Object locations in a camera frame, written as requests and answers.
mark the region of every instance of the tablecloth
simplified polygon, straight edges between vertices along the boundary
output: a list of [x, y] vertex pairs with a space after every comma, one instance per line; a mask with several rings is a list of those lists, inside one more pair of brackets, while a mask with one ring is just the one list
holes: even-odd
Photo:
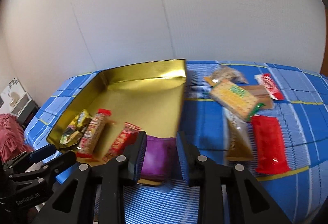
[[[286, 146], [286, 157], [292, 171], [280, 175], [264, 175], [255, 171], [257, 160], [242, 162], [257, 177], [269, 194], [293, 222], [304, 219], [324, 202], [328, 195], [328, 78], [316, 72], [269, 63], [244, 61], [188, 61], [187, 86], [180, 130], [196, 145], [201, 154], [219, 164], [228, 149], [227, 123], [223, 108], [208, 92], [211, 87], [203, 80], [220, 65], [242, 72], [249, 84], [257, 84], [254, 75], [270, 73], [285, 96], [275, 101], [271, 110], [259, 114], [277, 117]], [[39, 149], [47, 144], [46, 137], [74, 97], [99, 72], [72, 77], [53, 93], [25, 131], [26, 141]], [[249, 128], [256, 157], [256, 145]], [[58, 156], [44, 160], [48, 162]], [[70, 168], [57, 177], [63, 182]], [[127, 223], [196, 223], [199, 188], [187, 187], [181, 180], [154, 189], [137, 186], [124, 189]]]

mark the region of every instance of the purple wrapper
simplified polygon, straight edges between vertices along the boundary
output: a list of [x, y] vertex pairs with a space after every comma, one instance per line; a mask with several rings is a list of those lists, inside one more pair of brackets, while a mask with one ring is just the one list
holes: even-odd
[[147, 135], [147, 148], [141, 178], [165, 180], [170, 176], [176, 152], [175, 138], [158, 138]]

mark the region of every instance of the pink fabric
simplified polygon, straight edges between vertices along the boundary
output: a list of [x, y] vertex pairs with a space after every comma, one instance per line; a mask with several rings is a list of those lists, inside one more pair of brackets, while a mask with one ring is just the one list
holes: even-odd
[[7, 162], [13, 155], [32, 151], [24, 144], [24, 131], [17, 123], [17, 117], [11, 114], [0, 114], [0, 157]]

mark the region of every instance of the silver screw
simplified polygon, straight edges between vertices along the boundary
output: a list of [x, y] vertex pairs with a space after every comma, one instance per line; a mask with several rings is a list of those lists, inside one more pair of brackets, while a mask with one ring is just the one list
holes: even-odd
[[197, 159], [198, 159], [200, 162], [205, 162], [205, 161], [207, 160], [207, 157], [204, 156], [204, 155], [199, 155], [199, 156], [197, 157]]
[[125, 157], [125, 155], [119, 155], [118, 157], [116, 157], [116, 160], [117, 160], [118, 162], [123, 162], [123, 161], [126, 160], [126, 157]]
[[79, 170], [80, 170], [80, 171], [87, 170], [88, 168], [89, 168], [88, 164], [81, 164], [81, 165], [79, 166]]
[[243, 171], [244, 166], [242, 164], [237, 164], [237, 165], [235, 165], [235, 169], [238, 170], [238, 171]]

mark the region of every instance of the white wall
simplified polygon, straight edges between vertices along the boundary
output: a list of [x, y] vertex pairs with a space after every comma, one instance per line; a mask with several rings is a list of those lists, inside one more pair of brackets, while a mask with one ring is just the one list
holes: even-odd
[[319, 71], [321, 0], [3, 0], [17, 76], [42, 104], [66, 79], [170, 59], [274, 62]]
[[[14, 69], [8, 55], [6, 39], [0, 26], [0, 93], [15, 77]], [[9, 113], [9, 105], [4, 103], [0, 108], [0, 113]]]

